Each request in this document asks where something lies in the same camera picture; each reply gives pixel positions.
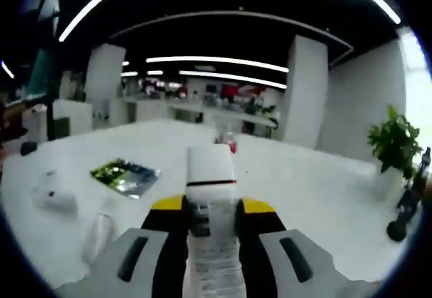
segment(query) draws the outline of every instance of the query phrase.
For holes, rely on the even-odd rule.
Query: plastic bottle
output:
[[[192,210],[192,297],[246,297],[234,228],[240,194],[229,146],[189,148],[186,197]]]

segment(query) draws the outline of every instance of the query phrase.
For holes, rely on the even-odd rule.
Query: black ceiling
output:
[[[60,0],[58,33],[89,1]],[[398,12],[392,0],[386,1]],[[287,18],[328,31],[353,47],[350,57],[397,37],[395,24],[371,0],[104,0],[79,23],[61,44],[61,50],[68,54],[65,58],[72,67],[79,67],[86,65],[89,49],[104,42],[114,43],[126,47],[128,60],[142,71],[160,68],[160,65],[146,66],[146,57],[168,55],[232,57],[286,66],[295,34],[327,43],[330,61],[349,50],[346,45],[322,33],[299,28],[295,24],[270,18],[235,16],[233,12],[227,15],[227,11],[239,11],[240,8],[243,14],[269,14],[281,20]],[[213,14],[219,11],[219,15],[207,14],[146,24],[110,39],[118,32],[142,22],[202,11],[212,11]],[[236,73],[229,67],[224,69]],[[254,68],[249,69],[254,71],[247,76],[260,74]],[[270,79],[273,75],[268,76],[266,70],[261,78]]]

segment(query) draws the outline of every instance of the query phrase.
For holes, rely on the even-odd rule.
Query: table surface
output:
[[[275,128],[276,124],[265,116],[256,116],[252,114],[245,114],[244,112],[237,112],[228,109],[221,109],[218,107],[208,107],[197,101],[175,101],[175,100],[158,100],[158,99],[145,99],[139,100],[133,97],[125,98],[126,102],[135,103],[137,101],[160,101],[166,103],[166,105],[180,110],[193,111],[193,112],[204,112],[210,113],[214,116],[223,116],[225,118],[231,118],[234,120],[242,120],[252,122],[254,124],[262,124],[263,126]]]
[[[187,147],[211,144],[214,136],[206,126],[155,120],[59,139],[29,156],[7,158],[1,200],[23,252],[53,288],[80,280],[88,272],[83,240],[103,203],[112,200],[120,234],[139,228],[152,203],[184,192]],[[139,200],[128,199],[90,177],[91,169],[114,157],[161,169],[162,175]],[[373,164],[245,134],[238,135],[233,161],[243,196],[272,205],[287,229],[300,230],[330,252],[349,279],[380,279],[403,250],[385,233],[394,212],[368,191]],[[58,191],[76,195],[76,219],[32,202],[32,187],[49,170],[60,177]]]

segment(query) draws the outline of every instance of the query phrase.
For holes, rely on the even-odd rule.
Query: potted plant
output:
[[[414,128],[394,106],[388,105],[387,112],[388,121],[369,130],[368,144],[373,146],[373,155],[381,161],[376,186],[381,187],[388,198],[389,195],[397,197],[403,191],[402,178],[412,178],[415,173],[412,158],[421,152],[421,147],[416,140],[420,130]]]

